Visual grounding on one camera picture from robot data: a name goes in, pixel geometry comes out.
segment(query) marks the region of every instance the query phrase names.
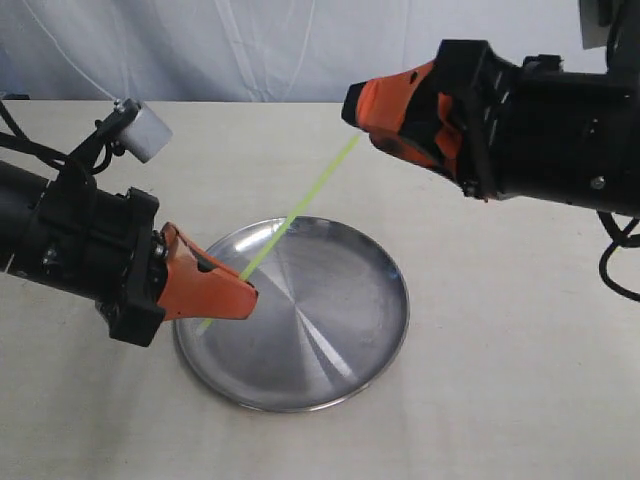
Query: white backdrop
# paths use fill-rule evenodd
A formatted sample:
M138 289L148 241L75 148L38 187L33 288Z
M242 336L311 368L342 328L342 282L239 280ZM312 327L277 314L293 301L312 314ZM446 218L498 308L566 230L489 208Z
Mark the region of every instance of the white backdrop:
M520 63L583 50L578 1L0 0L0 42L33 98L341 101L346 87L482 38Z

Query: metal plate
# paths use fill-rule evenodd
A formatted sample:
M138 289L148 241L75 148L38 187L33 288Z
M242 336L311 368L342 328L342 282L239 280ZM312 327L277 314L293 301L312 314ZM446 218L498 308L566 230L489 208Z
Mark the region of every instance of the metal plate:
M208 253L238 271L284 218L246 227ZM174 323L196 375L258 410L315 410L368 386L389 365L409 319L404 280L373 240L346 225L300 217L249 279L260 292L247 320Z

